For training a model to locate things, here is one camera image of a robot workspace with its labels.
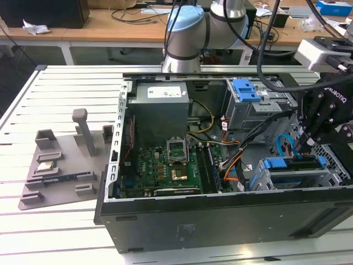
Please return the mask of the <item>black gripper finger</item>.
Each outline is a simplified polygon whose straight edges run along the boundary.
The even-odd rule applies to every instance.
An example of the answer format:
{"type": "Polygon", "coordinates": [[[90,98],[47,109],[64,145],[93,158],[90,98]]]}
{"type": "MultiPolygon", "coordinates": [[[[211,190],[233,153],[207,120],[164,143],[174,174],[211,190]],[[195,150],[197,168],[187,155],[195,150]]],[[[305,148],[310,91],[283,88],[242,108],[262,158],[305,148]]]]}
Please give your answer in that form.
{"type": "Polygon", "coordinates": [[[330,142],[337,141],[336,137],[333,136],[333,133],[335,132],[335,128],[339,125],[343,125],[343,124],[323,124],[322,127],[324,128],[323,131],[324,131],[325,138],[323,142],[321,143],[318,142],[318,144],[327,144],[330,142]]]}
{"type": "Polygon", "coordinates": [[[302,132],[299,139],[296,140],[297,152],[310,152],[315,143],[323,142],[325,136],[321,108],[324,99],[322,89],[309,91],[302,97],[301,109],[298,114],[302,132]]]}

